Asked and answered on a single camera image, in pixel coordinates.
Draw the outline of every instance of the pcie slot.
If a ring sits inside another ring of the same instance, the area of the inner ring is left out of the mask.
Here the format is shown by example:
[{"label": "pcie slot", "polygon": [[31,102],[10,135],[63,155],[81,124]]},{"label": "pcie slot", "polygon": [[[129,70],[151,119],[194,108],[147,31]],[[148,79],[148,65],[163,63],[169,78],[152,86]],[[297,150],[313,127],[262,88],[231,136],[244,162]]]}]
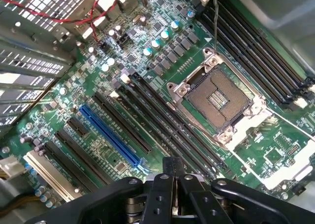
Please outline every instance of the pcie slot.
[{"label": "pcie slot", "polygon": [[79,111],[133,167],[140,163],[140,158],[111,131],[89,106],[82,105]]},{"label": "pcie slot", "polygon": [[88,129],[75,117],[71,117],[66,122],[80,137],[83,137],[87,133],[89,133]]},{"label": "pcie slot", "polygon": [[150,92],[151,96],[159,103],[159,105],[169,114],[171,115],[177,123],[184,128],[188,134],[194,138],[210,155],[210,157],[221,166],[221,168],[226,169],[227,165],[222,161],[219,156],[213,152],[209,146],[193,131],[193,129],[181,118],[179,115],[176,114],[176,112],[172,111],[169,106],[167,106],[166,102],[158,95],[158,93],[152,89],[152,87],[138,74],[134,73],[131,78],[139,83],[141,83],[141,86],[145,88],[148,92]]},{"label": "pcie slot", "polygon": [[292,69],[292,67],[282,58],[282,56],[275,51],[275,49],[271,46],[271,44],[261,36],[261,33],[258,29],[256,29],[246,18],[241,14],[239,10],[237,10],[233,4],[229,0],[220,0],[221,4],[224,8],[226,8],[231,15],[237,19],[241,25],[246,28],[249,32],[254,33],[256,41],[259,42],[263,48],[268,52],[268,54],[278,63],[278,65],[286,70],[286,73],[293,78],[297,85],[301,85],[304,82],[302,77]]},{"label": "pcie slot", "polygon": [[[214,10],[211,8],[211,11],[207,11],[208,15],[211,18],[214,18]],[[273,74],[260,57],[257,51],[254,51],[254,48],[250,47],[250,43],[245,42],[246,37],[243,32],[237,31],[231,26],[232,23],[228,23],[225,19],[222,18],[222,15],[218,18],[218,28],[225,29],[224,33],[229,33],[232,37],[233,42],[237,42],[242,53],[253,63],[256,70],[260,72],[268,82],[282,95],[283,98],[286,96],[291,96],[291,92],[286,88],[283,81]]]},{"label": "pcie slot", "polygon": [[81,148],[77,142],[71,138],[64,129],[58,130],[55,136],[61,143],[66,145],[67,148],[75,154],[98,179],[103,182],[103,184],[108,185],[113,182],[113,179],[103,171],[103,169],[90,157],[87,152],[84,151],[84,149]]},{"label": "pcie slot", "polygon": [[100,93],[96,92],[92,99],[100,106],[100,108],[109,115],[115,123],[123,129],[124,133],[128,135],[128,137],[132,138],[134,142],[142,149],[143,152],[149,154],[151,152],[151,148],[148,144],[141,138],[139,132],[128,126],[128,121],[120,115],[120,113],[107,101],[105,97],[103,97]]},{"label": "pcie slot", "polygon": [[74,192],[75,187],[45,157],[30,151],[23,158],[66,202],[82,196]]},{"label": "pcie slot", "polygon": [[296,89],[299,88],[299,86],[295,83],[295,81],[287,74],[287,72],[282,69],[282,67],[276,62],[273,56],[271,56],[261,45],[259,41],[257,41],[257,38],[255,38],[255,33],[252,33],[252,30],[249,28],[246,28],[246,23],[243,23],[242,21],[239,22],[239,20],[235,19],[235,17],[231,14],[234,11],[229,11],[225,7],[221,8],[222,15],[226,19],[226,21],[229,23],[229,25],[234,30],[238,30],[238,33],[242,35],[243,40],[246,40],[247,43],[251,43],[249,47],[252,47],[256,50],[256,53],[259,54],[259,57],[261,58],[264,63],[270,67],[272,72],[277,75],[278,78],[281,78],[285,83],[286,86],[289,88],[291,93],[294,93]]},{"label": "pcie slot", "polygon": [[63,151],[57,147],[53,142],[45,143],[45,150],[51,157],[63,167],[63,169],[87,191],[94,192],[98,187],[89,179],[89,177],[78,168]]},{"label": "pcie slot", "polygon": [[[212,34],[214,33],[214,22],[211,17],[209,17],[206,13],[203,13],[200,16],[199,21],[207,30],[209,30]],[[265,77],[258,72],[255,66],[243,55],[240,51],[241,47],[239,46],[239,43],[233,41],[233,37],[221,26],[218,27],[218,41],[277,104],[285,102],[284,97],[270,86],[270,83],[265,79]]]},{"label": "pcie slot", "polygon": [[[168,145],[168,148],[172,151],[172,154],[175,156],[179,156],[183,159],[183,161],[185,162],[185,164],[187,166],[190,166],[193,168],[193,166],[191,166],[191,164],[195,164],[195,166],[199,169],[200,172],[202,172],[204,175],[209,174],[209,171],[204,167],[204,165],[202,163],[199,162],[198,159],[196,159],[195,157],[193,157],[191,155],[190,150],[187,148],[187,146],[185,144],[183,144],[176,136],[174,136],[172,134],[172,132],[170,132],[165,125],[160,121],[160,119],[157,117],[157,115],[159,115],[159,113],[155,113],[153,111],[151,111],[150,109],[148,109],[146,107],[146,105],[137,97],[135,96],[131,91],[129,91],[127,88],[125,88],[124,86],[121,86],[119,88],[118,91],[119,95],[121,96],[121,98],[124,98],[124,95],[126,95],[126,97],[128,99],[130,99],[132,102],[136,103],[137,107],[139,107],[147,117],[149,117],[154,123],[155,125],[158,127],[158,129],[165,135],[167,135],[167,139],[176,146],[176,149],[179,151],[177,152],[172,145],[169,145],[169,142],[167,140],[165,140],[162,136],[161,139],[165,142],[166,145]],[[133,107],[133,105],[131,105],[129,103],[129,101],[127,99],[125,99],[125,102],[127,102],[129,104],[130,107]],[[189,160],[191,162],[187,162],[186,158],[183,156],[185,155],[186,157],[189,158]]]}]

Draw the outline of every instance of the mounting screw hole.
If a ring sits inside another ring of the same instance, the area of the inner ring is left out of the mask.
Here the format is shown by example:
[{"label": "mounting screw hole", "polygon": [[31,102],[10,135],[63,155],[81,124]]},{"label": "mounting screw hole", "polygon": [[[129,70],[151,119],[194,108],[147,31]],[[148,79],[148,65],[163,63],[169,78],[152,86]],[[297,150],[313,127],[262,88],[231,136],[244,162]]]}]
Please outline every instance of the mounting screw hole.
[{"label": "mounting screw hole", "polygon": [[162,201],[162,200],[163,200],[163,197],[162,197],[162,196],[157,196],[157,197],[156,197],[156,200],[157,200],[157,201]]},{"label": "mounting screw hole", "polygon": [[160,215],[162,212],[162,210],[160,208],[156,208],[155,210],[153,210],[154,214]]},{"label": "mounting screw hole", "polygon": [[216,216],[218,212],[216,210],[212,209],[212,210],[210,210],[210,213],[212,216]]}]

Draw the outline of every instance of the white connector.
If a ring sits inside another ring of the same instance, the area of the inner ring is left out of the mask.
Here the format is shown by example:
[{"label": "white connector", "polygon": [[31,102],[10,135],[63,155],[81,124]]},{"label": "white connector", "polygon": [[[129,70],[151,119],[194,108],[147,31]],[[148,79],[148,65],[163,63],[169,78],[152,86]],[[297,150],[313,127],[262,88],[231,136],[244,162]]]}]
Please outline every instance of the white connector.
[{"label": "white connector", "polygon": [[66,202],[82,196],[45,157],[30,151],[23,158]]}]

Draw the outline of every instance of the electrolytic capacitor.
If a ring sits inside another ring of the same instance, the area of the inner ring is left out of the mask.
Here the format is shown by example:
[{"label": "electrolytic capacitor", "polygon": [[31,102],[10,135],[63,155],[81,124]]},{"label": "electrolytic capacitor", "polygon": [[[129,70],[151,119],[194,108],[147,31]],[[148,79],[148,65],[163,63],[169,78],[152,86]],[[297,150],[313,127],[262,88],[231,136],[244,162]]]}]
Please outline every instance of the electrolytic capacitor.
[{"label": "electrolytic capacitor", "polygon": [[20,138],[21,144],[30,143],[32,141],[33,141],[33,138],[28,135],[26,137]]},{"label": "electrolytic capacitor", "polygon": [[82,42],[80,42],[80,41],[77,41],[77,42],[76,42],[76,45],[77,45],[77,47],[78,47],[79,49],[84,49],[84,48],[85,48],[85,44],[82,43]]},{"label": "electrolytic capacitor", "polygon": [[40,150],[44,148],[44,146],[45,146],[44,144],[37,145],[36,147],[33,148],[33,150],[38,153]]},{"label": "electrolytic capacitor", "polygon": [[45,192],[46,192],[46,187],[40,186],[38,187],[38,189],[35,190],[35,196],[40,197]]},{"label": "electrolytic capacitor", "polygon": [[51,198],[51,199],[49,199],[49,200],[45,203],[45,205],[46,205],[47,208],[51,208],[51,207],[54,206],[54,204],[55,204],[56,202],[57,202],[57,200],[56,200],[55,198]]},{"label": "electrolytic capacitor", "polygon": [[110,30],[110,31],[108,32],[108,35],[109,35],[110,37],[112,37],[114,40],[117,39],[117,34],[116,34],[116,32],[115,32],[114,30]]},{"label": "electrolytic capacitor", "polygon": [[173,31],[177,31],[179,29],[179,21],[172,21],[171,28]]},{"label": "electrolytic capacitor", "polygon": [[157,40],[153,40],[153,41],[151,42],[151,45],[152,45],[152,47],[153,47],[154,49],[159,49],[159,47],[160,47],[160,44],[159,44],[159,42],[158,42]]},{"label": "electrolytic capacitor", "polygon": [[195,15],[196,15],[196,13],[195,13],[194,11],[189,11],[189,12],[187,13],[186,19],[187,19],[188,21],[191,21],[193,18],[195,18]]},{"label": "electrolytic capacitor", "polygon": [[143,6],[147,6],[148,5],[148,0],[141,0],[141,2],[142,2]]},{"label": "electrolytic capacitor", "polygon": [[119,35],[122,35],[123,33],[123,29],[121,26],[115,26],[115,31],[119,34]]},{"label": "electrolytic capacitor", "polygon": [[46,193],[42,194],[39,199],[41,202],[45,203],[45,202],[47,202],[47,200],[49,200],[50,197],[51,197],[50,192],[46,192]]},{"label": "electrolytic capacitor", "polygon": [[141,16],[140,17],[140,24],[142,26],[146,26],[147,25],[147,18],[145,16]]},{"label": "electrolytic capacitor", "polygon": [[146,57],[150,57],[152,56],[152,50],[150,48],[145,48],[143,50],[143,54],[146,56]]},{"label": "electrolytic capacitor", "polygon": [[168,40],[168,39],[169,39],[169,34],[168,34],[168,32],[167,32],[167,31],[162,31],[162,32],[161,32],[161,38],[162,38],[164,41]]}]

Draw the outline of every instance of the ram slot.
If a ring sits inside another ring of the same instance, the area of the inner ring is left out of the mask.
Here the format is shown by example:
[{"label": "ram slot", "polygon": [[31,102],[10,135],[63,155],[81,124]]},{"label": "ram slot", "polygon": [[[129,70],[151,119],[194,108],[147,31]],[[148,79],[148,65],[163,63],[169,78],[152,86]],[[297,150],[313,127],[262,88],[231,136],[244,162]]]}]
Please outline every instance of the ram slot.
[{"label": "ram slot", "polygon": [[78,168],[53,142],[45,143],[45,150],[62,168],[87,191],[94,192],[98,187]]},{"label": "ram slot", "polygon": [[100,108],[109,115],[115,123],[130,137],[146,154],[149,154],[152,148],[145,142],[139,132],[132,126],[128,126],[128,121],[120,115],[120,113],[107,101],[100,93],[96,92],[92,99],[100,106]]},{"label": "ram slot", "polygon": [[242,13],[233,6],[230,0],[220,0],[223,8],[228,10],[231,15],[240,22],[241,26],[246,28],[255,37],[255,40],[261,44],[264,50],[277,62],[280,69],[286,71],[286,75],[290,76],[296,85],[302,86],[304,80],[292,67],[283,59],[283,57],[271,46],[271,44],[262,36],[257,28],[255,28]]},{"label": "ram slot", "polygon": [[124,95],[126,95],[128,99],[130,99],[133,103],[135,103],[137,107],[139,107],[144,112],[144,114],[155,123],[155,125],[163,134],[167,135],[167,139],[169,141],[165,140],[163,137],[162,139],[164,140],[166,145],[170,143],[175,145],[176,150],[174,149],[172,145],[168,145],[168,148],[172,151],[173,155],[181,157],[184,163],[189,167],[194,168],[194,166],[191,166],[191,164],[195,164],[198,170],[201,173],[203,173],[205,176],[208,176],[208,175],[212,176],[212,174],[204,167],[204,165],[198,160],[198,158],[193,157],[190,149],[188,149],[187,146],[181,140],[179,140],[177,136],[173,134],[174,132],[170,132],[166,128],[163,122],[157,117],[157,115],[159,115],[159,112],[154,112],[148,109],[147,106],[137,96],[135,96],[132,91],[128,90],[124,86],[121,86],[119,88],[118,93],[121,96],[121,98],[125,99],[125,102],[129,103],[129,106],[133,107],[133,105],[125,98]]},{"label": "ram slot", "polygon": [[[210,18],[214,19],[215,11],[213,8],[208,8],[207,13]],[[282,79],[277,77],[270,70],[269,66],[265,64],[264,61],[261,60],[261,58],[259,58],[259,52],[254,51],[255,48],[251,46],[251,43],[248,41],[246,42],[247,39],[244,32],[239,31],[238,29],[234,29],[232,25],[232,23],[225,20],[225,16],[223,16],[222,14],[219,15],[218,28],[225,28],[226,32],[230,33],[230,35],[233,37],[233,42],[239,43],[240,50],[253,63],[255,69],[257,69],[260,74],[262,74],[285,99],[287,96],[291,96],[290,90],[288,90]]]},{"label": "ram slot", "polygon": [[137,167],[140,158],[97,116],[87,105],[79,109],[82,115],[104,136],[104,138],[133,166]]},{"label": "ram slot", "polygon": [[193,129],[185,122],[183,118],[181,118],[176,112],[174,112],[167,104],[166,102],[158,95],[158,93],[152,89],[152,87],[138,74],[134,73],[134,75],[131,77],[135,84],[139,82],[142,86],[142,88],[146,89],[148,92],[150,92],[151,96],[158,102],[158,104],[165,110],[169,115],[173,117],[173,119],[176,120],[177,124],[179,124],[182,128],[184,128],[190,137],[194,138],[200,146],[202,146],[208,153],[209,157],[213,159],[216,164],[218,164],[222,169],[226,169],[227,165],[225,162],[219,158],[219,156],[212,151],[209,146],[193,131]]},{"label": "ram slot", "polygon": [[[198,20],[208,31],[214,34],[214,21],[207,13],[201,14]],[[240,51],[241,46],[239,43],[221,26],[218,27],[218,41],[277,104],[285,103],[285,98],[257,71],[253,63]]]},{"label": "ram slot", "polygon": [[55,137],[60,140],[76,157],[81,160],[91,172],[100,179],[104,185],[108,185],[113,182],[113,179],[103,171],[103,169],[90,157],[90,155],[81,148],[81,146],[75,142],[71,136],[64,130],[60,129],[55,134]]}]

